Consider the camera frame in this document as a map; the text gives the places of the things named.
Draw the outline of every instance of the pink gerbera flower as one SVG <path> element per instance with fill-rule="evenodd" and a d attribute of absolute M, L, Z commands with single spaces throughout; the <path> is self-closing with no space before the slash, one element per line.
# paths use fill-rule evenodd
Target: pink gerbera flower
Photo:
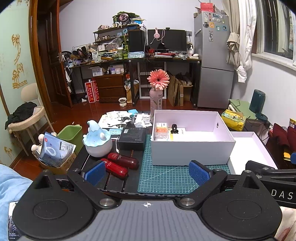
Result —
<path fill-rule="evenodd" d="M 151 71 L 147 79 L 154 88 L 159 88 L 160 90 L 166 88 L 170 82 L 169 75 L 162 69 Z"/>

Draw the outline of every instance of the phone screen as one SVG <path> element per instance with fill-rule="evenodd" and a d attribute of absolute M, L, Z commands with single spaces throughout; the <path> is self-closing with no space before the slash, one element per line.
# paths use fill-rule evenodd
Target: phone screen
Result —
<path fill-rule="evenodd" d="M 14 222 L 12 221 L 12 213 L 17 203 L 18 201 L 9 203 L 9 209 L 8 209 L 8 240 L 9 241 L 18 240 L 20 238 L 17 228 Z"/>

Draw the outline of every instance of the window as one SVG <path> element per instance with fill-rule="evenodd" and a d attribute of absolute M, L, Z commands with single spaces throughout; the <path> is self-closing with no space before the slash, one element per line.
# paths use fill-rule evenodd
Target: window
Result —
<path fill-rule="evenodd" d="M 296 70 L 295 14 L 280 0 L 256 2 L 257 56 Z"/>
<path fill-rule="evenodd" d="M 279 0 L 262 0 L 265 27 L 264 51 L 293 59 L 293 22 L 289 8 Z"/>

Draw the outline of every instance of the white wall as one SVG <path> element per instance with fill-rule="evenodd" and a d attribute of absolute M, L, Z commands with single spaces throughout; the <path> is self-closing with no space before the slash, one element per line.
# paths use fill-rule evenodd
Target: white wall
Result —
<path fill-rule="evenodd" d="M 251 102 L 254 89 L 266 94 L 262 113 L 280 126 L 288 126 L 289 118 L 296 119 L 296 71 L 252 56 L 252 68 L 246 83 L 234 77 L 232 99 Z"/>
<path fill-rule="evenodd" d="M 221 0 L 211 2 L 223 9 Z M 140 15 L 146 19 L 147 29 L 170 27 L 193 32 L 195 7 L 200 7 L 198 0 L 74 0 L 59 15 L 62 51 L 94 42 L 93 32 L 101 24 L 111 25 L 112 16 L 120 11 Z"/>

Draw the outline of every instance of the white figurine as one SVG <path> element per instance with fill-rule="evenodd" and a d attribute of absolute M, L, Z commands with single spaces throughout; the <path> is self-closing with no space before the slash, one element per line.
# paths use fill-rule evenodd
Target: white figurine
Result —
<path fill-rule="evenodd" d="M 112 149 L 111 134 L 102 129 L 97 122 L 90 120 L 89 132 L 83 135 L 83 144 L 87 152 L 93 157 L 102 157 L 107 155 Z"/>

